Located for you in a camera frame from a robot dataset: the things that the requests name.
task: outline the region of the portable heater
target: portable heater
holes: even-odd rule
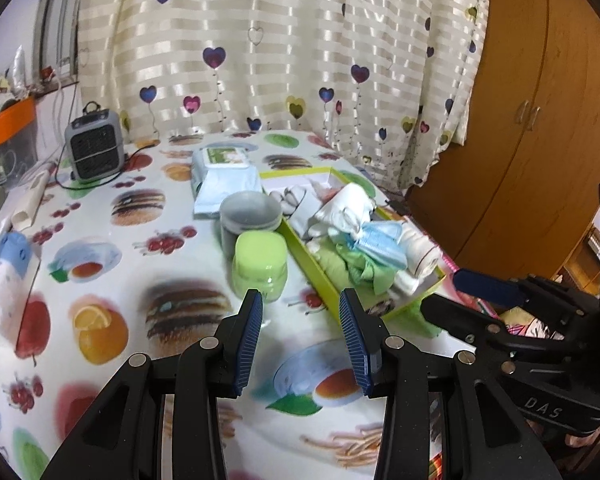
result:
[[[119,172],[125,163],[120,117],[97,109],[71,121],[64,131],[74,179],[90,182]]]

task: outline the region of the pink heart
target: pink heart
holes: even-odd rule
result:
[[[187,112],[194,114],[200,108],[200,97],[197,95],[195,97],[188,95],[182,100],[182,105]]]

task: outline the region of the blue and white package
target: blue and white package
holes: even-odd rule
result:
[[[398,240],[402,235],[402,223],[395,221],[376,221],[362,224],[358,239],[346,235],[350,249],[359,250],[376,262],[403,270],[407,268],[407,256]]]
[[[215,218],[222,200],[239,191],[262,192],[260,173],[243,150],[233,146],[201,148],[193,153],[193,213]]]
[[[24,308],[40,259],[27,237],[18,232],[0,234],[0,345],[14,348]]]

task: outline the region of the gray cup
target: gray cup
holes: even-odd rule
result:
[[[240,191],[220,204],[222,252],[233,258],[235,243],[245,231],[275,231],[282,222],[280,204],[264,193]]]

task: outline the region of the window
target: window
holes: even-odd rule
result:
[[[33,74],[48,66],[58,70],[62,86],[78,77],[78,5],[80,0],[40,0],[33,46]]]

